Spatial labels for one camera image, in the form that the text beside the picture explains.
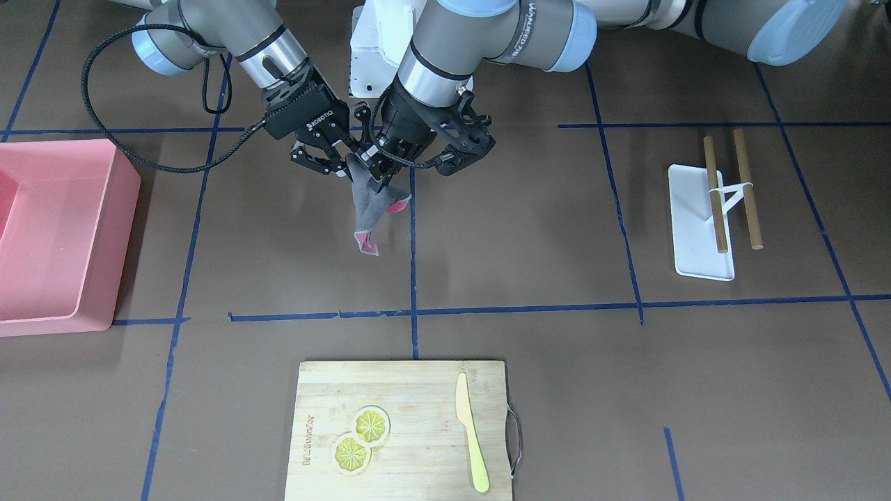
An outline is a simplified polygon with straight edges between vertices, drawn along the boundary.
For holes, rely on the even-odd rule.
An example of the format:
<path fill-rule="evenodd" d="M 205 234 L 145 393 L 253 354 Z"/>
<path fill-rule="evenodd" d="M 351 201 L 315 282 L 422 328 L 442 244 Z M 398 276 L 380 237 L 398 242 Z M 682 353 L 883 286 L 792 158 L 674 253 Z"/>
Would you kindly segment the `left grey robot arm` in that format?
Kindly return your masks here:
<path fill-rule="evenodd" d="M 844 1 L 366 1 L 353 12 L 356 97 L 375 97 L 383 130 L 363 124 L 357 158 L 381 191 L 402 168 L 451 175 L 494 146 L 470 109 L 483 61 L 569 72 L 599 34 L 676 31 L 749 61 L 795 63 L 828 35 Z"/>

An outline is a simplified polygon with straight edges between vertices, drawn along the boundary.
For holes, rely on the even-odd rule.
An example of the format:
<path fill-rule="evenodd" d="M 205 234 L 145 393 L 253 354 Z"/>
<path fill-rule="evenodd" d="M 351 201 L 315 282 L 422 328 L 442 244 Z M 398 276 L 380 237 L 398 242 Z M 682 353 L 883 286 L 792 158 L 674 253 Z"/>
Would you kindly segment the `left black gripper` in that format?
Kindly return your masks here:
<path fill-rule="evenodd" d="M 354 117 L 362 127 L 361 136 L 374 136 L 377 140 L 378 153 L 381 158 L 375 162 L 375 167 L 369 168 L 369 187 L 375 193 L 381 193 L 405 166 L 404 163 L 393 161 L 388 154 L 403 159 L 410 163 L 418 161 L 421 152 L 432 143 L 432 130 L 410 110 L 397 107 L 394 104 L 383 104 L 379 108 L 377 116 L 382 120 L 382 128 L 375 132 L 372 119 L 372 108 L 368 104 L 359 104 L 354 107 Z"/>

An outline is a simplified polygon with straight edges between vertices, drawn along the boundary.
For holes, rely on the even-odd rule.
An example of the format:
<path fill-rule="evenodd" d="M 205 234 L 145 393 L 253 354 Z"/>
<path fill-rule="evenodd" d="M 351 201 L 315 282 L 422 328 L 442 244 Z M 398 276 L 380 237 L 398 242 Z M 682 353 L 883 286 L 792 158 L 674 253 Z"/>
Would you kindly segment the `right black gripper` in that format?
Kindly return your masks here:
<path fill-rule="evenodd" d="M 303 66 L 263 91 L 265 130 L 275 139 L 296 134 L 290 161 L 323 175 L 348 177 L 346 162 L 337 152 L 344 145 L 359 167 L 373 175 L 381 158 L 374 136 L 350 136 L 349 108 L 334 94 L 315 66 Z M 308 145 L 324 150 L 312 155 Z"/>

